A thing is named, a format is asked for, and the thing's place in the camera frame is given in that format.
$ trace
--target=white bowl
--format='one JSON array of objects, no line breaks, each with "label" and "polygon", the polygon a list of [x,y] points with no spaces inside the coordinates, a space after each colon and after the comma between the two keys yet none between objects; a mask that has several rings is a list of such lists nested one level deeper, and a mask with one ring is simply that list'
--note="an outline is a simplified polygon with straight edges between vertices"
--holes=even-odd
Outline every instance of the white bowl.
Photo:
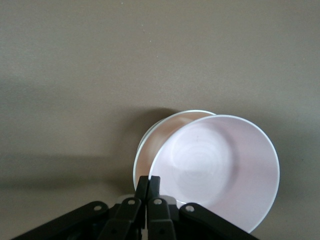
[{"label": "white bowl", "polygon": [[269,212],[279,187],[276,150],[255,124],[215,115],[180,128],[158,151],[149,177],[178,207],[198,203],[250,233]]},{"label": "white bowl", "polygon": [[168,138],[178,129],[200,118],[213,116],[204,110],[186,110],[155,123],[142,137],[133,165],[133,184],[137,188],[140,176],[148,176],[153,160]]}]

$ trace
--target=bowl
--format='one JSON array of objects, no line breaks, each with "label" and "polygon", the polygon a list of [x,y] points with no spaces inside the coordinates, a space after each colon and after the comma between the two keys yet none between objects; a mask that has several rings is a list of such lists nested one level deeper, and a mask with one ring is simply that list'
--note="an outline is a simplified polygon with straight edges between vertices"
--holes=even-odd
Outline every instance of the bowl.
[{"label": "bowl", "polygon": [[197,203],[250,233],[276,198],[280,167],[268,136],[232,115],[203,117],[181,127],[162,145],[149,177],[177,206]]},{"label": "bowl", "polygon": [[148,176],[153,160],[168,138],[195,120],[213,116],[213,112],[205,110],[185,110],[177,112],[155,123],[142,137],[133,165],[133,184],[137,188],[140,176]]}]

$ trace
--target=beige tabletop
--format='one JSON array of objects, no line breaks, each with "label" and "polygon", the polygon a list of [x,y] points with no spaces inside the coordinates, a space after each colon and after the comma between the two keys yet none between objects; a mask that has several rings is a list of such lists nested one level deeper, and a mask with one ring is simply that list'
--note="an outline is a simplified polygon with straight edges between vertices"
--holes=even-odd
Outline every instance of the beige tabletop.
[{"label": "beige tabletop", "polygon": [[272,140],[261,240],[320,236],[320,2],[0,2],[0,239],[134,192],[138,143],[202,109]]}]

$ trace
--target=gray surface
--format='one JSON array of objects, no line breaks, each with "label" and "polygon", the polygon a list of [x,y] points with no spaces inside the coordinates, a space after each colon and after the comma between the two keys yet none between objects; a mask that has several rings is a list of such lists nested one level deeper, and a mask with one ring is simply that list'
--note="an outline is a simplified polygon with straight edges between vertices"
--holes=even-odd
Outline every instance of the gray surface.
[{"label": "gray surface", "polygon": [[135,150],[170,114],[260,126],[276,201],[253,234],[319,239],[319,1],[1,1],[0,238],[133,192]]}]

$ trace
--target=table surface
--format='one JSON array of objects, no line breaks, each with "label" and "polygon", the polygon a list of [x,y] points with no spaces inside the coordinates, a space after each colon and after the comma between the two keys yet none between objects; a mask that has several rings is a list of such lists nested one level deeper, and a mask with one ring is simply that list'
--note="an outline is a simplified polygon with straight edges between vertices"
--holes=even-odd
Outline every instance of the table surface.
[{"label": "table surface", "polygon": [[0,238],[134,192],[154,123],[248,119],[280,163],[261,240],[320,235],[320,3],[1,1]]}]

